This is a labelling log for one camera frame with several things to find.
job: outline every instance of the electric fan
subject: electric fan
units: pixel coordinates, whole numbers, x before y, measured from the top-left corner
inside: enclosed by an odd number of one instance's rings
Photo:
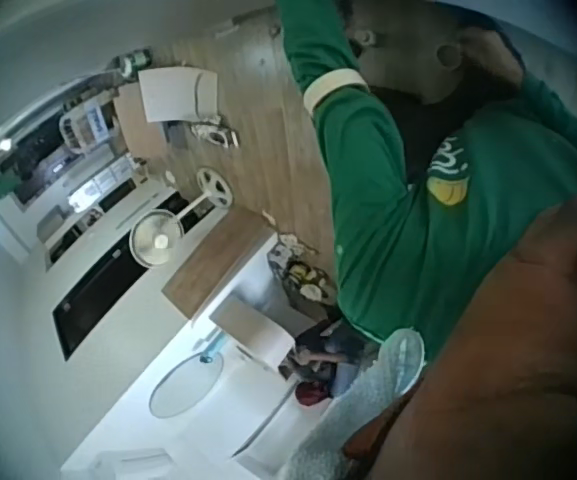
[[[226,180],[211,168],[200,168],[197,183],[202,194],[177,215],[167,210],[151,210],[130,231],[130,251],[140,265],[152,268],[164,265],[179,245],[184,229],[181,219],[201,202],[209,200],[217,208],[232,205],[232,191]]]

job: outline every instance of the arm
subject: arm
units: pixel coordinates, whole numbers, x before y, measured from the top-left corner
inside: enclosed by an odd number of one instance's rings
[[[306,358],[308,362],[352,363],[350,357],[343,353],[308,352],[303,358]]]
[[[333,70],[358,70],[332,0],[277,3],[286,56],[302,92]],[[314,122],[330,177],[335,233],[344,242],[407,194],[403,144],[386,108],[358,88],[331,93],[316,108]]]
[[[515,87],[530,111],[577,149],[577,118],[544,82],[524,71],[497,32],[467,28],[461,34],[461,45],[467,57]]]
[[[568,111],[556,93],[537,77],[526,72],[521,83],[520,95],[544,125],[564,137],[577,149],[577,117]]]

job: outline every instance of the person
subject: person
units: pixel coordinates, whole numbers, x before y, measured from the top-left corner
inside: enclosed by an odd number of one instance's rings
[[[332,321],[329,317],[298,335],[294,352],[286,362],[302,379],[301,390],[296,391],[299,402],[313,405],[325,398],[343,395],[359,374],[365,346],[365,340],[342,318]],[[316,402],[310,400],[313,392],[319,392]]]
[[[577,197],[497,263],[421,380],[423,342],[404,332],[282,480],[577,478]]]
[[[408,185],[397,125],[359,75],[334,2],[277,4],[330,179],[339,305],[377,341],[414,328],[432,361],[530,222],[577,195],[577,119],[498,33],[468,29],[463,54],[516,97],[479,110]]]

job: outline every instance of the jacket sleeve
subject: jacket sleeve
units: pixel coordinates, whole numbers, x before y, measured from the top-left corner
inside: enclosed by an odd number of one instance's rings
[[[577,149],[577,117],[568,111],[556,93],[537,77],[526,72],[521,97],[544,125],[564,137]]]
[[[284,49],[302,93],[328,72],[358,70],[332,0],[277,4]],[[321,102],[314,123],[330,177],[336,235],[370,228],[378,209],[408,193],[403,142],[392,116],[369,92],[344,87]]]

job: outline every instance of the wall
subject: wall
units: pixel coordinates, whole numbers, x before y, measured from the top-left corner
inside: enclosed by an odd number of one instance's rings
[[[440,0],[503,20],[577,57],[577,16],[562,0]]]
[[[51,6],[0,31],[0,125],[47,91],[102,68],[116,55],[200,31],[273,2],[62,0],[52,5],[46,0],[43,3]]]
[[[19,335],[21,272],[0,249],[0,480],[58,478],[60,463],[37,423]]]

